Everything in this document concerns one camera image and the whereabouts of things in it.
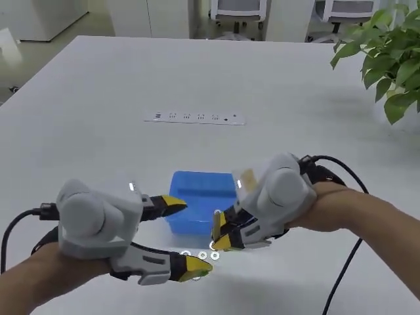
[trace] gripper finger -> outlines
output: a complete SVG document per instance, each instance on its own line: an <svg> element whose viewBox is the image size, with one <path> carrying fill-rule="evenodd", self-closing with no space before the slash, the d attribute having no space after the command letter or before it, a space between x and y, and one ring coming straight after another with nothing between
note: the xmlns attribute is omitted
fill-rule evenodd
<svg viewBox="0 0 420 315"><path fill-rule="evenodd" d="M235 227L229 233L221 235L214 242L213 248L217 251L230 251L268 246L271 241L267 239L272 235L265 233L265 230L258 219L251 219L242 226Z"/></svg>
<svg viewBox="0 0 420 315"><path fill-rule="evenodd" d="M242 209L239 202L222 212L215 212L213 215L213 229L211 237L213 241L217 241L221 235L225 235L233 231L238 226L250 221L253 216Z"/></svg>
<svg viewBox="0 0 420 315"><path fill-rule="evenodd" d="M133 242L124 256L112 258L110 262L111 276L121 280L140 276L140 285L163 284L168 280L185 282L205 276L213 269L211 264L198 257L162 251Z"/></svg>
<svg viewBox="0 0 420 315"><path fill-rule="evenodd" d="M155 220L160 217L167 217L187 208L184 200L168 196L153 196L142 195L143 213L142 221Z"/></svg>

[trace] metal washer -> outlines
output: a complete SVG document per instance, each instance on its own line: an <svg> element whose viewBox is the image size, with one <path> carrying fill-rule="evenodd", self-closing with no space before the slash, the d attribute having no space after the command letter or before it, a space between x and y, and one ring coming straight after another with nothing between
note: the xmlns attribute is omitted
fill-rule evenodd
<svg viewBox="0 0 420 315"><path fill-rule="evenodd" d="M217 261L220 258L220 254L217 253L216 251L212 251L210 254L210 258L213 259L214 261Z"/></svg>
<svg viewBox="0 0 420 315"><path fill-rule="evenodd" d="M180 254L181 255L191 256L191 252L190 251L181 251Z"/></svg>
<svg viewBox="0 0 420 315"><path fill-rule="evenodd" d="M200 251L197 257L204 261L207 258L207 253L205 251Z"/></svg>

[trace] black cable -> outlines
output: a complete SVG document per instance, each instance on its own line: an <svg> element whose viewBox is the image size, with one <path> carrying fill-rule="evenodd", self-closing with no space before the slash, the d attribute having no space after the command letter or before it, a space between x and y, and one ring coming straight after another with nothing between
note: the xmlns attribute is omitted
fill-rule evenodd
<svg viewBox="0 0 420 315"><path fill-rule="evenodd" d="M25 218L29 215L39 215L40 211L41 211L40 209L32 209L32 210L24 211L21 214L19 214L16 218L14 218L14 220L7 227L5 233L3 234L3 239L1 240L0 274L4 273L6 271L7 242L9 240L9 236L10 236L13 228L23 218Z"/></svg>
<svg viewBox="0 0 420 315"><path fill-rule="evenodd" d="M348 167L346 164L344 164L342 161L340 161L339 159L336 159L335 157L332 157L332 156L313 156L310 160L315 163L315 162L319 161L320 159L331 161L333 163L336 163L336 164L340 165L344 170L346 170L347 173L349 173L351 175L351 177L354 178L354 180L359 184L360 188L363 190L363 192L365 194L369 193L368 189L366 188L364 183L360 180L360 178L356 175L356 173L350 167ZM335 294L337 288L339 287L339 285L341 283L341 280L343 279L343 277L344 277L344 275L347 271L348 266L350 265L354 255L356 254L356 252L359 249L360 244L362 244L362 242L363 242L363 240L361 238L359 238L357 240L356 244L354 244L354 247L353 247L352 251L350 252L350 255L347 257L347 260L344 263L344 266L341 269L339 276L335 280L333 288L329 292L327 302L325 303L324 310L322 311L322 315L327 315L328 310L329 310L329 306L330 306L330 304L333 300L334 294Z"/></svg>

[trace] table surface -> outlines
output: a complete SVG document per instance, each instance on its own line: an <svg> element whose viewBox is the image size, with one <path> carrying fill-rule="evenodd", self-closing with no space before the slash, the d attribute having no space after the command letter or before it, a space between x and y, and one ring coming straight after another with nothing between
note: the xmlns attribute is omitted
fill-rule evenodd
<svg viewBox="0 0 420 315"><path fill-rule="evenodd" d="M0 230L54 201L70 178L94 188L133 172L144 193L162 194L175 171L229 172L284 151L341 158L371 193L419 217L418 139L374 122L373 92L360 81L363 56L332 71L332 54L328 44L76 38L0 108ZM234 111L247 125L143 122L151 109ZM52 227L23 220L9 266ZM135 240L168 248L171 238L156 220ZM355 241L346 231L296 229L269 248L221 253L198 282L141 287L104 276L34 314L320 314ZM363 244L330 314L401 310L418 314L420 305Z"/></svg>

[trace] green plant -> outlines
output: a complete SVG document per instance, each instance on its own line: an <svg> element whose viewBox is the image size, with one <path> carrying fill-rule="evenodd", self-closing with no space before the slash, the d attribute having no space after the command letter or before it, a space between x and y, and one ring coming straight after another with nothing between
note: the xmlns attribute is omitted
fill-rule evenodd
<svg viewBox="0 0 420 315"><path fill-rule="evenodd" d="M376 102L386 95L385 113L391 124L414 102L420 112L420 0L417 8L409 12L408 6L397 4L378 10L370 21L350 27L348 43L340 41L334 46L333 68L341 58L366 54L362 80L366 89L377 82ZM391 28L395 12L404 21Z"/></svg>

